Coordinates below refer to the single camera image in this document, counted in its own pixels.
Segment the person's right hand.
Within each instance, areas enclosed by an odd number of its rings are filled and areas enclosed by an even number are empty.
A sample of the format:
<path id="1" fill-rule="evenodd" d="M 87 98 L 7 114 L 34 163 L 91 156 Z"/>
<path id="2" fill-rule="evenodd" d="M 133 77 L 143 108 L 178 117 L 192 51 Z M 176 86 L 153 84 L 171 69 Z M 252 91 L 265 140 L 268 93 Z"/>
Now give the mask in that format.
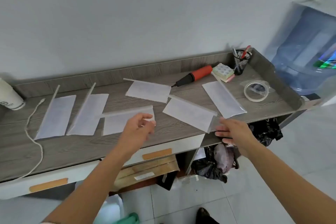
<path id="1" fill-rule="evenodd" d="M 258 140 L 254 137 L 248 125 L 242 121 L 228 119 L 234 123 L 233 140 L 239 152 L 246 158 L 250 158 L 253 150 L 258 146 Z"/>

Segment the person's left hand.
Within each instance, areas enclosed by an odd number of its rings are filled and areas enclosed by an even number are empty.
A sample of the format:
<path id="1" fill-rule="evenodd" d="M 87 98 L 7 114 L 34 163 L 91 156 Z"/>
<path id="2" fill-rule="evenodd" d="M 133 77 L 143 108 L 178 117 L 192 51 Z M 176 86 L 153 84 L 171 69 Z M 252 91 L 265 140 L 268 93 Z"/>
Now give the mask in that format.
<path id="1" fill-rule="evenodd" d="M 130 157 L 142 147 L 149 135 L 138 128 L 136 114 L 127 121 L 118 140 L 118 149 Z"/>

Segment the person's right forearm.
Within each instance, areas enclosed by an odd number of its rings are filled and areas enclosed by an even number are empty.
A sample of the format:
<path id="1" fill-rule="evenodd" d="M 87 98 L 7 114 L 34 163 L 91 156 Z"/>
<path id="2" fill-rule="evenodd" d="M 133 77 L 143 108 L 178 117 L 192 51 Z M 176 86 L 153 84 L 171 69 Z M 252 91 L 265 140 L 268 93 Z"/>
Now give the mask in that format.
<path id="1" fill-rule="evenodd" d="M 296 224 L 336 224 L 336 201 L 313 186 L 257 140 L 246 157 Z"/>

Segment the person's left forearm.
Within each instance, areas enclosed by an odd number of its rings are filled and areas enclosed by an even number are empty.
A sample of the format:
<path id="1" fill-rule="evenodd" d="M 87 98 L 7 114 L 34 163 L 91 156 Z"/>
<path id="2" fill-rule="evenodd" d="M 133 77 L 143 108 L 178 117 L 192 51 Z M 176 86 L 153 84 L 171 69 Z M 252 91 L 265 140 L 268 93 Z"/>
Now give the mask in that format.
<path id="1" fill-rule="evenodd" d="M 93 224 L 122 166 L 146 139 L 121 137 L 111 152 L 41 224 Z"/>

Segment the pink plastic bag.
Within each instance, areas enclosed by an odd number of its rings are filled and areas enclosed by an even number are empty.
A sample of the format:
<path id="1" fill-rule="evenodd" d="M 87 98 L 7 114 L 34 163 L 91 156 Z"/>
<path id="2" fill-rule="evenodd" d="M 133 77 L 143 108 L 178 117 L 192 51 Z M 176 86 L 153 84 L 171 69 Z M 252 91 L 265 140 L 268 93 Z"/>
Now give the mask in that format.
<path id="1" fill-rule="evenodd" d="M 217 163 L 217 168 L 226 174 L 233 167 L 235 156 L 234 148 L 224 144 L 217 144 L 214 147 L 214 159 Z"/>

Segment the group of white paper flags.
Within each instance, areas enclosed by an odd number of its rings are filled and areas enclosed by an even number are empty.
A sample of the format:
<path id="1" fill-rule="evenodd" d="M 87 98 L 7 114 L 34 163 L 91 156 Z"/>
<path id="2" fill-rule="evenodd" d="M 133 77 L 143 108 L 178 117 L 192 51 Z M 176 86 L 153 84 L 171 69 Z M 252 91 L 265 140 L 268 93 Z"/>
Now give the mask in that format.
<path id="1" fill-rule="evenodd" d="M 207 133 L 210 131 L 217 112 L 169 95 L 170 86 L 131 79 L 130 81 L 133 83 L 126 96 L 165 103 L 166 107 L 162 111 L 164 114 L 201 131 Z M 155 119 L 152 105 L 103 113 L 109 94 L 92 94 L 94 87 L 95 84 L 85 96 L 84 102 L 67 129 L 76 95 L 55 98 L 58 86 L 34 140 L 64 135 L 92 136 L 101 118 L 104 118 L 103 136 L 122 132 L 127 120 L 140 112 L 151 114 L 152 118 L 149 121 Z M 221 82 L 209 82 L 203 84 L 203 88 L 224 118 L 247 112 Z"/>

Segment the black plastic bag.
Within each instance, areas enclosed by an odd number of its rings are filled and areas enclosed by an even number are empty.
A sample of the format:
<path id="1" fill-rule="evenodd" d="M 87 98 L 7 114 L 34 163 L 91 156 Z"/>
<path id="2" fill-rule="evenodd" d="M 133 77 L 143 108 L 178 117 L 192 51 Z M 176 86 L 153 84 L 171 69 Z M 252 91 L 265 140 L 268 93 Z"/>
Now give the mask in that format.
<path id="1" fill-rule="evenodd" d="M 283 138 L 277 118 L 252 122 L 248 124 L 248 127 L 254 137 L 266 147 L 270 146 L 273 140 L 278 141 Z"/>
<path id="2" fill-rule="evenodd" d="M 214 159 L 214 147 L 216 145 L 207 146 L 204 147 L 205 151 L 205 157 L 200 159 L 195 159 L 191 165 L 191 169 L 194 171 L 196 175 L 202 176 L 207 179 L 211 180 L 218 180 L 223 182 L 224 184 L 228 181 L 228 175 L 229 172 L 226 174 L 223 174 L 220 169 L 217 168 L 217 163 Z M 233 167 L 230 170 L 238 170 L 240 168 L 240 165 L 238 163 L 238 157 L 240 156 L 240 153 L 238 152 L 237 148 L 232 146 L 234 148 L 234 164 Z"/>

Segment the brown cardboard box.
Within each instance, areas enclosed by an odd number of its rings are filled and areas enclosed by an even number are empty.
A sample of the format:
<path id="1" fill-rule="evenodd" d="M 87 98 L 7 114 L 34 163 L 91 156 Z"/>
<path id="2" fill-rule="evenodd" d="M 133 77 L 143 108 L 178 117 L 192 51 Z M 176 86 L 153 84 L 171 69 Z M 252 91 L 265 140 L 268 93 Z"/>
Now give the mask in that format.
<path id="1" fill-rule="evenodd" d="M 117 192 L 120 189 L 134 185 L 141 181 L 174 171 L 180 171 L 175 155 L 139 163 L 132 167 L 122 169 L 117 175 L 110 191 Z"/>

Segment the pastel sticky note block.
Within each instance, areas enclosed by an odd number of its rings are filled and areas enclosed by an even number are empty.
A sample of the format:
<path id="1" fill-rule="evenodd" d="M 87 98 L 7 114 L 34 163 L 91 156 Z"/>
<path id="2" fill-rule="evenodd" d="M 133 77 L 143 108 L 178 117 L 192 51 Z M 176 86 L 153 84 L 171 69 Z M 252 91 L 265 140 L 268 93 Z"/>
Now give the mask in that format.
<path id="1" fill-rule="evenodd" d="M 213 67 L 211 74 L 225 83 L 230 82 L 235 77 L 234 70 L 222 63 Z"/>

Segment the grey wood grain desk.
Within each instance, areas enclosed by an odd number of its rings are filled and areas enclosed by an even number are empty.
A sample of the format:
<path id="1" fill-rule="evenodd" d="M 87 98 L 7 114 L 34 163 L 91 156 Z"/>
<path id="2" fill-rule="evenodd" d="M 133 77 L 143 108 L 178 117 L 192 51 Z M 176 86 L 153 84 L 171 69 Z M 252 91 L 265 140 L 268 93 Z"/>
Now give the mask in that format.
<path id="1" fill-rule="evenodd" d="M 205 65 L 228 64 L 230 62 L 229 53 L 215 52 L 214 54 L 181 60 L 14 85 L 16 92 L 26 99 L 26 105 L 18 111 L 5 110 L 6 108 L 2 108 L 0 111 L 0 183 L 12 181 L 27 174 L 40 161 L 40 148 L 29 140 L 24 128 L 36 105 L 41 99 L 46 98 L 45 102 L 38 107 L 36 113 L 31 117 L 28 125 L 29 134 L 35 137 L 58 85 L 60 85 L 60 88 L 57 96 L 76 95 L 69 123 L 73 121 L 86 94 L 94 83 L 96 85 L 93 94 L 109 94 L 104 112 L 153 105 L 157 128 L 154 136 L 145 143 L 145 147 L 149 147 L 197 136 L 205 132 L 162 113 L 165 108 L 164 103 L 125 96 L 132 83 L 123 79 L 135 79 L 171 86 L 187 73 Z M 253 80 L 266 81 L 274 90 L 266 100 L 256 103 L 245 97 L 241 83 Z M 216 81 L 216 79 L 209 75 L 189 85 L 174 87 L 170 94 L 219 112 L 202 87 L 203 84 L 213 81 Z M 247 113 L 236 117 L 238 120 L 248 123 L 284 116 L 296 112 L 305 105 L 304 99 L 278 77 L 273 64 L 254 48 L 252 48 L 251 60 L 243 74 L 224 85 L 247 111 Z M 44 158 L 31 175 L 102 159 L 115 146 L 119 137 L 119 134 L 103 136 L 102 132 L 103 119 L 99 121 L 93 136 L 69 135 L 39 140 L 38 142 L 43 147 Z M 202 142 L 210 142 L 211 140 L 212 142 L 218 141 L 211 134 L 204 136 Z"/>

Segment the black mesh pen holder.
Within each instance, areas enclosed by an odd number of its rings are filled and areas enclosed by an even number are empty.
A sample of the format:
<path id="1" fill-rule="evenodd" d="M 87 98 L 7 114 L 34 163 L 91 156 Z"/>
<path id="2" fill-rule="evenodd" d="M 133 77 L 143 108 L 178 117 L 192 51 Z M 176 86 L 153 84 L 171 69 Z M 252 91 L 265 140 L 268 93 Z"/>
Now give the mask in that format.
<path id="1" fill-rule="evenodd" d="M 252 56 L 252 53 L 251 53 L 251 52 L 248 52 L 248 53 L 246 54 L 245 58 L 244 58 L 244 59 L 241 59 L 241 54 L 242 54 L 243 52 L 237 51 L 237 53 L 238 53 L 238 56 L 239 56 L 239 60 L 237 60 L 237 59 L 235 59 L 235 58 L 233 57 L 233 58 L 234 58 L 234 68 L 233 68 L 233 70 L 234 70 L 234 74 L 235 74 L 236 76 L 241 75 L 241 74 L 243 73 L 243 71 L 244 71 L 246 65 L 247 65 L 248 62 L 249 62 L 249 59 L 250 59 L 251 56 Z"/>

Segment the white plastic container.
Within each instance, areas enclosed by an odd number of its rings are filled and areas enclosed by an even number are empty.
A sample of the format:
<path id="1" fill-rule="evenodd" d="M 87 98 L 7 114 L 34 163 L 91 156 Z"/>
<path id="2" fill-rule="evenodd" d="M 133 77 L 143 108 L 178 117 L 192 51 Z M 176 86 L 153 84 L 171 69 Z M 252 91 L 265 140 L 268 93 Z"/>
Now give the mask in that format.
<path id="1" fill-rule="evenodd" d="M 124 218 L 124 206 L 121 197 L 116 194 L 104 201 L 93 224 L 113 224 Z"/>

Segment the green plastic item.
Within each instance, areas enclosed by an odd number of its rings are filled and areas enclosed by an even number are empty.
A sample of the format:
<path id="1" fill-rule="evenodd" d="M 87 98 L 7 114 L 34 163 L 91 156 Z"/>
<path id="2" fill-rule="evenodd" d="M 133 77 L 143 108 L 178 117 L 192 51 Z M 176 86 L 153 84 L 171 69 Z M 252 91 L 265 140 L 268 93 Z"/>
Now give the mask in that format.
<path id="1" fill-rule="evenodd" d="M 115 224 L 140 224 L 140 219 L 137 213 L 130 213 Z"/>

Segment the white water dispenser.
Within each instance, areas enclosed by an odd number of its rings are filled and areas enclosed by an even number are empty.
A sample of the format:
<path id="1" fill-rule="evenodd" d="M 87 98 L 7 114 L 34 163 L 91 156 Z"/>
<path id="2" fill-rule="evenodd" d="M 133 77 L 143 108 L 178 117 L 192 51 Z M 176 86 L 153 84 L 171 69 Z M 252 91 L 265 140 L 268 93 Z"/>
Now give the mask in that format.
<path id="1" fill-rule="evenodd" d="M 313 8 L 336 17 L 336 0 L 297 0 L 295 4 Z M 317 105 L 328 106 L 336 104 L 336 75 L 327 79 L 318 89 L 321 100 Z"/>

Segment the white paper cup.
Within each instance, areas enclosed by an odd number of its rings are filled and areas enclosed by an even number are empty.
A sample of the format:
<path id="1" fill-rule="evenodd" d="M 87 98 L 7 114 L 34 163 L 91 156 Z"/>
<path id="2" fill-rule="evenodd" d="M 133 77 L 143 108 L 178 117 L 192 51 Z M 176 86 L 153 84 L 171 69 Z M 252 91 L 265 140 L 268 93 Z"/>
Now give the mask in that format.
<path id="1" fill-rule="evenodd" d="M 0 78 L 0 104 L 16 111 L 23 108 L 26 102 L 11 85 Z"/>

